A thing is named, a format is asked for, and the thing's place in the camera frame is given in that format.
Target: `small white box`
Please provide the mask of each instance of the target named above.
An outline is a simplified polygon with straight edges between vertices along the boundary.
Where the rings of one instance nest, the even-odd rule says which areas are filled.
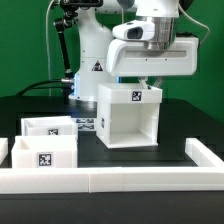
[[[103,84],[98,91],[97,136],[108,148],[158,145],[161,89]]]
[[[21,119],[22,135],[76,135],[77,124],[70,116]]]
[[[8,139],[0,138],[0,165],[8,155]]]
[[[61,136],[16,136],[12,168],[77,167],[77,138]]]

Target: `black cable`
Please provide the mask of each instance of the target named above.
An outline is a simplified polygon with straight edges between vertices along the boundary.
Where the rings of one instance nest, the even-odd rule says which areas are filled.
[[[32,90],[34,89],[35,87],[37,86],[41,86],[41,85],[45,85],[45,84],[51,84],[51,83],[61,83],[61,80],[60,79],[53,79],[53,80],[47,80],[47,81],[42,81],[42,82],[37,82],[37,83],[34,83],[28,87],[26,87],[25,89],[19,91],[16,96],[23,96],[23,94],[29,90]]]

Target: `white box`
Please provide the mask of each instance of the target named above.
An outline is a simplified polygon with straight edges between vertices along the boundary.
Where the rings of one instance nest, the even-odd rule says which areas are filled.
[[[0,165],[8,155],[8,139],[0,138]]]
[[[99,85],[97,136],[108,148],[157,144],[162,90],[140,84]]]
[[[12,168],[77,167],[77,138],[61,136],[16,136]]]
[[[70,116],[23,118],[21,134],[78,136],[78,127]]]

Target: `cable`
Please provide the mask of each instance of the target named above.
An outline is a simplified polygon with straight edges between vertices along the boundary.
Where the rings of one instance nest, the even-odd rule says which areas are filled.
[[[50,54],[50,45],[49,45],[49,14],[52,5],[54,4],[54,0],[51,0],[49,3],[49,6],[47,8],[47,13],[46,13],[46,47],[47,47],[47,61],[48,61],[48,79],[52,79],[52,74],[51,74],[51,54]]]
[[[41,86],[41,85],[45,85],[45,84],[51,84],[51,83],[61,83],[61,80],[60,79],[54,79],[54,80],[47,80],[47,81],[42,81],[42,82],[37,82],[37,83],[34,83],[28,87],[26,87],[25,89],[19,91],[16,96],[23,96],[23,94],[29,90],[32,90],[34,89],[35,87],[37,86]]]
[[[203,44],[203,43],[206,41],[206,39],[208,38],[208,36],[210,35],[210,29],[209,29],[209,27],[206,26],[206,25],[203,24],[203,23],[200,23],[200,22],[196,21],[196,20],[193,19],[192,17],[190,17],[190,16],[183,10],[183,8],[181,7],[180,4],[178,5],[178,8],[179,8],[179,10],[182,12],[182,14],[183,14],[188,20],[190,20],[190,21],[193,22],[194,24],[196,24],[196,25],[198,25],[198,26],[201,26],[201,27],[203,27],[204,29],[207,30],[207,33],[206,33],[204,39],[203,39],[202,41],[200,41],[200,45]]]

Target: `warning label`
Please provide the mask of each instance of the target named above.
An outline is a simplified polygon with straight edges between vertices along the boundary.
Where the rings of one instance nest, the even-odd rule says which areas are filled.
[[[97,61],[96,64],[93,66],[92,71],[96,71],[96,72],[103,71],[102,66],[99,61]]]

